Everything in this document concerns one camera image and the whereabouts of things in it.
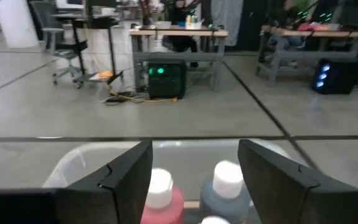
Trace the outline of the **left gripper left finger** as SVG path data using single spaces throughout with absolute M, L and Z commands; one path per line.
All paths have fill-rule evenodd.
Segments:
M 140 224 L 153 163 L 151 140 L 141 141 L 59 193 L 59 224 Z

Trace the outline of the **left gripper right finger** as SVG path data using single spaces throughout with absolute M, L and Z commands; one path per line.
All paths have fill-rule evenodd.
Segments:
M 356 188 L 250 140 L 237 155 L 262 224 L 356 224 Z

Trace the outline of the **red paint bottle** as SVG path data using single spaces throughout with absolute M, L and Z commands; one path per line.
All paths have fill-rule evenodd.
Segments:
M 140 224 L 184 224 L 184 198 L 171 173 L 153 168 Z

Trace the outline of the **dark teal paint bottle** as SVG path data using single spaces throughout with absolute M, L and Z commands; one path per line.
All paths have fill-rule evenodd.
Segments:
M 218 162 L 200 189 L 200 216 L 217 216 L 230 224 L 246 224 L 251 197 L 241 167 L 234 162 Z

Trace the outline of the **pink paint bottle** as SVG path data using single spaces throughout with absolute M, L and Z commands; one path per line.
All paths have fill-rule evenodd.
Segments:
M 230 223 L 222 217 L 208 216 L 203 218 L 200 224 L 230 224 Z

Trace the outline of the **clear plastic bin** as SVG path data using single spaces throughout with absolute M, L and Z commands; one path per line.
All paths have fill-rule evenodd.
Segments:
M 139 141 L 94 142 L 66 153 L 44 182 L 44 187 L 66 187 L 120 156 Z M 238 162 L 238 139 L 154 141 L 153 166 L 169 171 L 185 199 L 185 224 L 199 224 L 198 200 L 204 180 L 223 160 Z

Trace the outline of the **computer tower green lights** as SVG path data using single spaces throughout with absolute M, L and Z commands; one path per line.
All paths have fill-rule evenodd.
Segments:
M 181 60 L 150 60 L 148 85 L 151 99 L 182 99 L 186 92 L 187 65 Z

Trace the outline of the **computer tower blue lights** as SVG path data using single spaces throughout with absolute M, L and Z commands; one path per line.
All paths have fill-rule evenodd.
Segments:
M 322 95 L 349 95 L 357 83 L 357 59 L 322 58 L 314 70 L 311 88 Z

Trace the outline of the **grey office chair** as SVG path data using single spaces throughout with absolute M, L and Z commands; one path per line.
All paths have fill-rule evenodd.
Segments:
M 80 49 L 78 50 L 75 39 L 65 39 L 65 30 L 62 22 L 53 17 L 57 13 L 57 9 L 52 3 L 48 1 L 32 1 L 30 8 L 35 13 L 36 21 L 40 24 L 44 51 L 48 52 L 51 56 L 64 58 L 68 62 L 67 67 L 60 68 L 52 73 L 53 84 L 57 85 L 59 78 L 69 74 L 74 86 L 77 89 L 81 88 L 84 83 L 84 81 L 80 80 L 82 69 L 74 66 L 72 60 L 78 58 L 81 50 L 87 48 L 86 41 L 80 41 Z

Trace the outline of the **person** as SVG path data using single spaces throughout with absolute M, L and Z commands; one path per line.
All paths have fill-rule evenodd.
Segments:
M 298 13 L 301 8 L 308 5 L 304 0 L 280 0 L 277 7 L 271 12 L 272 27 L 289 29 L 298 21 Z M 284 49 L 289 50 L 290 47 L 300 47 L 303 45 L 301 37 L 286 36 L 284 40 Z
M 192 2 L 186 4 L 186 0 L 160 0 L 165 5 L 167 20 L 176 26 L 185 24 L 190 15 L 189 11 L 195 9 L 203 1 L 192 0 Z M 177 52 L 184 52 L 186 49 L 190 49 L 192 53 L 198 52 L 196 41 L 188 35 L 169 35 L 168 40 Z

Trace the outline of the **wooden workbench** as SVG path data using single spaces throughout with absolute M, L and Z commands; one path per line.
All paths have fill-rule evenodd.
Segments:
M 186 62 L 212 62 L 213 63 L 213 78 L 211 81 L 211 88 L 215 92 L 221 89 L 222 80 L 222 66 L 224 62 L 225 40 L 228 37 L 228 31 L 224 29 L 209 29 L 202 27 L 201 29 L 186 29 L 184 27 L 172 25 L 168 29 L 130 29 L 129 35 L 132 44 L 132 59 L 134 63 L 134 78 L 135 87 L 140 87 L 141 74 L 139 72 L 139 64 L 150 60 L 184 60 Z M 168 36 L 198 36 L 210 37 L 217 40 L 218 49 L 216 52 L 145 52 L 142 49 L 143 37 L 150 37 L 158 35 Z
M 306 62 L 319 60 L 322 58 L 330 59 L 354 59 L 358 53 L 358 31 L 341 30 L 290 30 L 263 25 L 260 35 L 259 62 L 256 74 L 264 72 L 268 75 L 269 82 L 274 84 L 279 72 L 290 72 L 293 69 L 280 65 L 282 61 L 298 60 Z M 305 50 L 285 50 L 285 40 L 287 37 L 307 37 L 318 38 L 318 49 L 314 51 Z M 327 51 L 326 46 L 329 39 L 345 38 L 354 39 L 353 46 L 347 52 Z

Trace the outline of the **black monitor stand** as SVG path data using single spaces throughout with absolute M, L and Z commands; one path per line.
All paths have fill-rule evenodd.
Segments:
M 118 25 L 118 21 L 109 15 L 101 15 L 93 13 L 93 5 L 89 4 L 90 0 L 83 1 L 83 12 L 81 14 L 53 14 L 52 17 L 56 18 L 58 21 L 70 21 L 73 27 L 73 35 L 75 41 L 74 53 L 77 53 L 78 60 L 80 63 L 80 76 L 73 80 L 73 83 L 77 89 L 81 88 L 85 82 L 97 82 L 97 80 L 92 80 L 91 78 L 95 73 L 88 73 L 85 70 L 85 65 L 82 57 L 81 43 L 77 29 L 84 29 L 85 31 L 90 31 L 92 29 L 106 30 L 108 33 L 108 42 L 109 42 L 109 53 L 111 61 L 111 72 L 112 77 L 108 78 L 109 83 L 113 82 L 116 78 L 123 78 L 123 71 L 118 72 L 116 69 L 116 63 L 114 58 L 114 44 L 112 41 L 112 31 L 111 27 Z

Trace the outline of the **grey curtain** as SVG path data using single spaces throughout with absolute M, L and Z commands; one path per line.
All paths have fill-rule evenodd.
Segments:
M 244 0 L 211 0 L 211 15 L 214 25 L 222 25 L 228 31 L 225 45 L 237 44 Z

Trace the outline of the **white pillar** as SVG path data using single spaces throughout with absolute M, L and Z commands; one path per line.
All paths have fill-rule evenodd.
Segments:
M 0 0 L 0 28 L 9 48 L 39 44 L 27 0 Z

